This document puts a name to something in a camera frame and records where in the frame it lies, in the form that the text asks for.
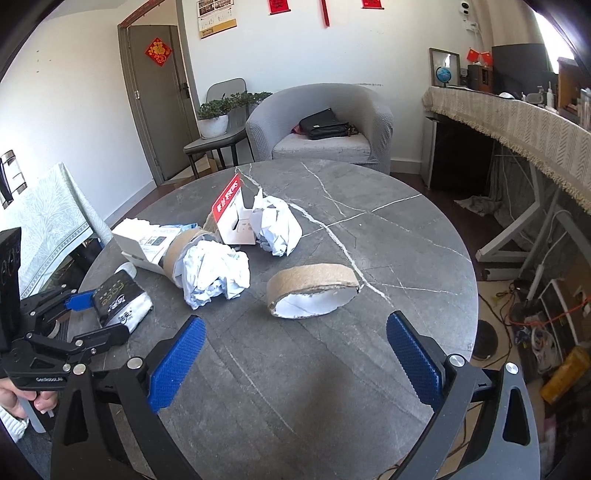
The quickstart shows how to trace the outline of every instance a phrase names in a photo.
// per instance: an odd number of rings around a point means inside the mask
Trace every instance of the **door frame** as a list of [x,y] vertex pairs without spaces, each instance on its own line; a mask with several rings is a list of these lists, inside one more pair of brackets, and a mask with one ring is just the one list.
[[[129,28],[138,18],[143,17],[147,12],[157,7],[164,0],[148,0],[144,5],[136,9],[130,16],[117,25],[117,36],[119,39],[119,53],[121,54],[121,66],[123,69],[123,78],[125,81],[125,90],[127,91],[127,98],[131,107],[131,114],[134,117],[135,127],[138,131],[139,142],[144,150],[146,161],[150,172],[154,177],[156,186],[164,183],[164,176],[156,161],[156,152],[150,138],[148,125],[146,122],[145,112],[141,102],[136,97],[135,92],[138,91],[137,79],[135,71],[132,66],[131,49],[129,48]],[[189,53],[189,44],[187,42],[187,31],[184,25],[183,16],[183,0],[175,0],[177,8],[178,19],[178,36],[181,42],[181,62],[185,69],[185,77],[189,84],[189,92],[191,94],[191,104],[193,105],[193,115],[195,114],[195,100],[199,104],[199,97],[197,96],[197,87],[195,84],[195,77],[193,75],[191,56]]]

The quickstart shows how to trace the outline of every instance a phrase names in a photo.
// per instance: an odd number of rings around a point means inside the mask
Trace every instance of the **blue gripper pad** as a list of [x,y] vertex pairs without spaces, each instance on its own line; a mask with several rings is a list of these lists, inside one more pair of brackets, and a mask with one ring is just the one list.
[[195,316],[152,374],[148,404],[154,413],[173,402],[205,344],[206,333],[205,322]]
[[393,313],[386,323],[386,335],[418,399],[437,411],[443,405],[441,373],[425,353],[415,333]]
[[67,301],[65,301],[64,305],[67,309],[73,310],[74,312],[82,312],[84,310],[91,309],[92,296],[94,293],[94,290],[76,293],[72,295]]

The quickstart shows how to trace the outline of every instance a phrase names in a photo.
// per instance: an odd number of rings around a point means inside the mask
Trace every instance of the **door handle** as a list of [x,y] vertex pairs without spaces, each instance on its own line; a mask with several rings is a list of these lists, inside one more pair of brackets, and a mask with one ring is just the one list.
[[181,83],[181,92],[186,95],[185,98],[191,98],[191,92],[189,91],[189,84],[187,82]]

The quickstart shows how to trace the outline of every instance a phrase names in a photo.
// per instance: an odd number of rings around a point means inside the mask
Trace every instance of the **mirror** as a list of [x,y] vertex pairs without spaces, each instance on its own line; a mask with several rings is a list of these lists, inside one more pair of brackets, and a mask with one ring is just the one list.
[[443,87],[443,83],[437,80],[436,73],[439,67],[445,67],[452,73],[452,79],[447,83],[452,86],[460,85],[460,56],[451,51],[429,49],[431,59],[431,84],[437,87]]

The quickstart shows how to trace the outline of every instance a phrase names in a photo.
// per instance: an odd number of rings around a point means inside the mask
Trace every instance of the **security camera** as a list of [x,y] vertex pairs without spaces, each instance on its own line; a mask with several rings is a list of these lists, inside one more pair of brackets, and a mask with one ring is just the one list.
[[460,13],[462,15],[470,15],[470,4],[468,2],[460,3]]

